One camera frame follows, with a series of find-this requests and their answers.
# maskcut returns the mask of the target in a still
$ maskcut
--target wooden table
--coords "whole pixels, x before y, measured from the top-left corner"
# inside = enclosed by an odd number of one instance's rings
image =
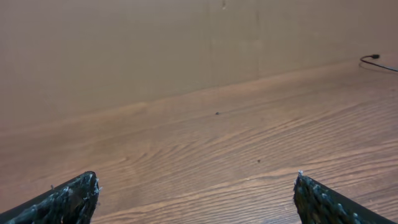
[[[95,224],[300,223],[303,170],[398,222],[397,100],[355,60],[1,132],[0,212],[93,170]]]

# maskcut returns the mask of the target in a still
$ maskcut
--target wood grain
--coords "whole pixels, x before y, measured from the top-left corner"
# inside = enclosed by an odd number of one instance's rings
[[[0,212],[93,170],[93,223],[299,223],[301,169],[398,222],[397,89],[347,62],[6,130]]]

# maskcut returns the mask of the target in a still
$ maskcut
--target beige wall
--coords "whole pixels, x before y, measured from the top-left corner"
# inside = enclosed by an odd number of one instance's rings
[[[398,50],[396,0],[3,0],[0,130]]]

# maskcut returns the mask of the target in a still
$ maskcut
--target wire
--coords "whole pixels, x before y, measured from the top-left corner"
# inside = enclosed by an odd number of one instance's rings
[[[367,56],[361,57],[360,60],[361,60],[362,62],[368,63],[368,64],[370,64],[370,65],[374,65],[374,66],[381,67],[381,68],[385,68],[385,69],[388,69],[388,70],[391,70],[391,71],[394,71],[394,72],[398,72],[398,69],[396,69],[396,68],[391,68],[391,67],[387,67],[387,66],[380,65],[380,64],[377,64],[377,63],[373,63],[373,62],[370,62],[370,61],[365,60],[366,58],[378,59],[378,58],[380,58],[380,55],[376,55],[376,54],[375,54],[375,55],[367,55]]]

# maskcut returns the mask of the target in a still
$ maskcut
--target black textured object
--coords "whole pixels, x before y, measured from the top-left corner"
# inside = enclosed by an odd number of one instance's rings
[[[303,224],[395,224],[301,172],[293,199]]]
[[[0,223],[88,224],[100,189],[94,172],[85,172],[22,205],[0,214]]]

